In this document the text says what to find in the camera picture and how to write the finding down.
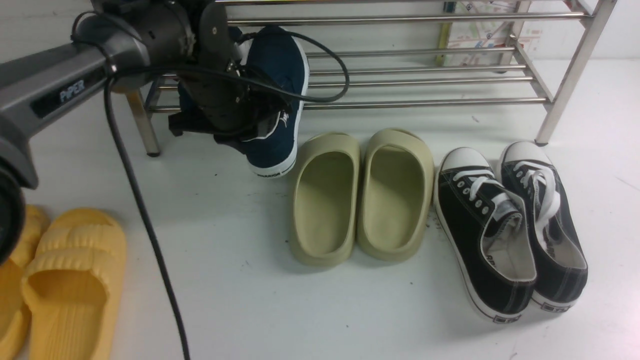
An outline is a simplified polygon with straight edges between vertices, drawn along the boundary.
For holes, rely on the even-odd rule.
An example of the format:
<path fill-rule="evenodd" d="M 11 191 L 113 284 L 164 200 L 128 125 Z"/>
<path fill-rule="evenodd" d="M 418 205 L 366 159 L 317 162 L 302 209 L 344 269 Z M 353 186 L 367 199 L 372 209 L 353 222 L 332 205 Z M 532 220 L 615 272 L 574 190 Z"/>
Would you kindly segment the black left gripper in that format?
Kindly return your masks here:
<path fill-rule="evenodd" d="M 240 138 L 264 121 L 268 111 L 284 108 L 288 99 L 265 83 L 266 76 L 241 64 L 240 51 L 227 24 L 227 10 L 214 0 L 182 2 L 195 34 L 189 71 L 178 70 L 189 95 L 199 107 L 199 119 L 192 130 L 179 123 L 180 111 L 168 118 L 172 135 L 212 135 L 218 142 L 237 147 Z"/>

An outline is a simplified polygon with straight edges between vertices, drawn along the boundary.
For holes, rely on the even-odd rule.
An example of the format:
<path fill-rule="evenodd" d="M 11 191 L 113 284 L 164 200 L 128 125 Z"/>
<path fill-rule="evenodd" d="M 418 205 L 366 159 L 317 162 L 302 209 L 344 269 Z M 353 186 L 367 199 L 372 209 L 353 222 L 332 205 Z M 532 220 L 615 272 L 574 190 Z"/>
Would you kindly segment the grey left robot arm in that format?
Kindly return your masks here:
<path fill-rule="evenodd" d="M 26 221 L 23 189 L 39 178 L 29 141 L 96 92 L 125 93 L 176 72 L 198 109 L 180 130 L 237 137 L 280 111 L 290 95 L 263 71 L 242 68 L 226 7 L 214 0 L 99 2 L 71 27 L 71 43 L 1 65 L 1 261 Z"/>

